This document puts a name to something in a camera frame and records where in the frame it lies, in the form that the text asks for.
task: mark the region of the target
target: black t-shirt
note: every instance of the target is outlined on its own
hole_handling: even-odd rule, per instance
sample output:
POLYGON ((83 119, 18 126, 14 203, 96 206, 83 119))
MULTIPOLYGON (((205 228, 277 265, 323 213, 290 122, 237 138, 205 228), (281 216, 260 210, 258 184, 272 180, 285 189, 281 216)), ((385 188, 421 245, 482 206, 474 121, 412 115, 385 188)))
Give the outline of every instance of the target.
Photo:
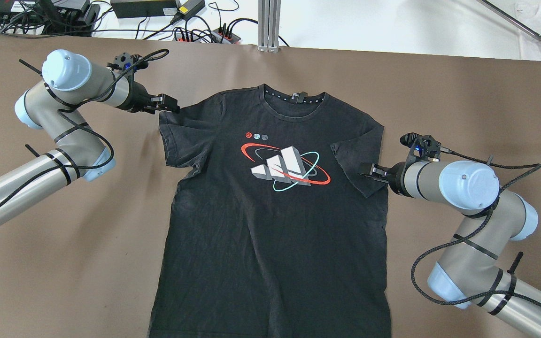
POLYGON ((160 114, 179 182, 150 338, 384 338, 383 126, 267 85, 160 114))

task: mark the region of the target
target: folded sleeve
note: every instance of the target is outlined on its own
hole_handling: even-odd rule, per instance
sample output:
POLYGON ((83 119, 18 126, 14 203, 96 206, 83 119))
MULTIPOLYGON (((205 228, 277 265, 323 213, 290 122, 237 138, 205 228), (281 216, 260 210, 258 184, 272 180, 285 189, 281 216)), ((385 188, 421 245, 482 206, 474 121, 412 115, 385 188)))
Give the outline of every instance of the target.
POLYGON ((223 96, 216 94, 179 113, 162 111, 160 135, 164 143, 166 165, 199 169, 208 158, 223 115, 223 96))
POLYGON ((333 155, 348 177, 351 184, 369 197, 383 188, 385 183, 358 174, 360 163, 378 163, 381 151, 381 139, 384 127, 373 121, 365 128, 363 134, 353 139, 347 139, 331 144, 333 155))

